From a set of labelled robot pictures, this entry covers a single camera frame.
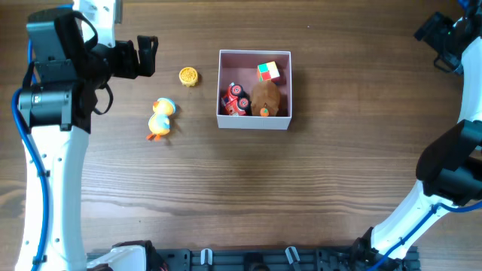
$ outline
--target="open box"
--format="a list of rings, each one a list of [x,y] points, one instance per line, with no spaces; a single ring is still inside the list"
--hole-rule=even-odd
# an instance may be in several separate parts
[[[276,117],[229,116],[223,114],[221,97],[231,82],[241,84],[251,95],[253,86],[259,82],[258,65],[274,61],[286,78],[286,84],[278,86],[281,102]],[[218,73],[218,106],[216,116],[219,128],[234,129],[288,129],[291,121],[291,53],[266,50],[220,50]]]

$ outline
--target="colorful cube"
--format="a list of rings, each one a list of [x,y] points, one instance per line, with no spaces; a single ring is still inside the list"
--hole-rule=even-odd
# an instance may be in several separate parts
[[[274,61],[258,65],[258,80],[260,82],[270,80],[276,84],[279,79],[280,74]]]

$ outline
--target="toy duck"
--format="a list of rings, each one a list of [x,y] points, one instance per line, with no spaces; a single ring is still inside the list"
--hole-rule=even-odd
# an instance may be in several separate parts
[[[146,137],[147,140],[159,141],[161,136],[167,135],[170,131],[168,116],[175,113],[175,104],[171,99],[159,98],[152,106],[154,114],[149,119],[149,129],[152,134]]]

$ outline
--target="puzzle cube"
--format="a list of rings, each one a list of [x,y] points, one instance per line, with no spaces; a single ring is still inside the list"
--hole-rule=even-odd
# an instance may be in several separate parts
[[[258,80],[260,82],[272,81],[273,83],[278,84],[280,78],[278,67],[276,67],[274,61],[258,65]]]

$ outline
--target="brown object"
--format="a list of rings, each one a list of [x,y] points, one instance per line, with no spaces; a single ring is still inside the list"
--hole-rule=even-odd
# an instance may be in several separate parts
[[[251,93],[251,111],[253,116],[261,116],[261,109],[267,108],[270,117],[275,117],[279,110],[281,94],[278,87],[271,81],[257,83]]]
[[[0,270],[14,269],[23,236],[26,159],[10,102],[27,67],[25,25],[66,2],[0,5]],[[92,117],[86,252],[139,239],[197,250],[351,245],[410,192],[418,157],[459,116],[462,79],[434,69],[436,52],[412,37],[435,11],[460,18],[456,1],[139,2],[124,2],[116,37],[137,47],[137,35],[159,36],[157,71],[112,78],[110,112]],[[291,50],[288,132],[218,129],[219,48]],[[178,82],[185,65],[203,75],[192,92]],[[145,105],[160,96],[182,107],[170,145],[145,141]],[[434,224],[415,243],[422,270],[479,270],[481,224],[480,212]]]

